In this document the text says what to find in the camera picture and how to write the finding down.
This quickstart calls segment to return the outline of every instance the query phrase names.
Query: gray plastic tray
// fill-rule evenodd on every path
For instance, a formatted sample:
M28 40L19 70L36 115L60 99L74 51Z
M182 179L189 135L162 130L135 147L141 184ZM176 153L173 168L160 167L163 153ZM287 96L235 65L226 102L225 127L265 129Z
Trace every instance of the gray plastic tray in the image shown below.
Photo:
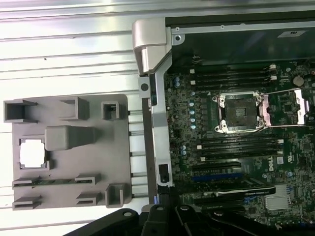
M127 117L122 94L5 101L4 121L13 126L13 209L129 203ZM25 164L38 157L40 165Z

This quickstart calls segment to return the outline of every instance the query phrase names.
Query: circuit board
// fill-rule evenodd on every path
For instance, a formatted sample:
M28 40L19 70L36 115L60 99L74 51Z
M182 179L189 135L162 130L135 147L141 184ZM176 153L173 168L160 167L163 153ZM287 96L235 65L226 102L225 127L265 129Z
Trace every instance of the circuit board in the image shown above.
M268 67L273 71L266 74L261 70ZM204 212L232 209L277 227L313 224L312 74L305 61L196 66L169 72L164 80L172 175L182 203L196 205ZM238 97L241 105L234 100L226 102L223 115L228 125L244 122L248 126L242 126L245 130L231 128L236 130L232 133L217 132L221 112L216 99L226 94L227 101L246 91L268 94L264 99L269 102L267 112L272 125L250 127L252 117L241 119L250 113L248 106L255 106L244 96ZM308 106L302 124L296 91L301 92Z

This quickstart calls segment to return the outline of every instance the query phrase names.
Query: capacitor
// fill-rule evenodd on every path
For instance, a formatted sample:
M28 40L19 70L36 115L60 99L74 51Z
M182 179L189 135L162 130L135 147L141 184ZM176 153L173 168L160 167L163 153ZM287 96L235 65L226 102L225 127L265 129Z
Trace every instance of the capacitor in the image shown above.
M291 171L286 171L285 174L288 178L293 176L293 173Z
M298 75L293 78L292 83L297 87L301 87L304 84L304 79Z

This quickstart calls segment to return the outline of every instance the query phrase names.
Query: heatsink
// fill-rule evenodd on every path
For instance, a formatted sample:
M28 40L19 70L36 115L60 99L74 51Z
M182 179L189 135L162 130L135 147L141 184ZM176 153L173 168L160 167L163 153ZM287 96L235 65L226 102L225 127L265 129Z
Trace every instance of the heatsink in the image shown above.
M291 207L291 199L286 184L276 185L276 193L265 197L265 206L268 210L281 210Z

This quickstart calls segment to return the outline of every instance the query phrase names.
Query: metal bracket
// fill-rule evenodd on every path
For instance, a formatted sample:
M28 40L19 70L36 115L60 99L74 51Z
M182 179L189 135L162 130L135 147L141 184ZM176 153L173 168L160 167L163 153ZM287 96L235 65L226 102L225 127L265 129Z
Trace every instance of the metal bracket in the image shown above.
M182 44L185 41L185 35L184 34L173 34L172 35L172 45L177 46Z
M148 76L139 77L139 96L140 98L151 98L150 79Z
M172 48L171 28L165 18L138 20L132 25L132 41L139 74L154 73Z

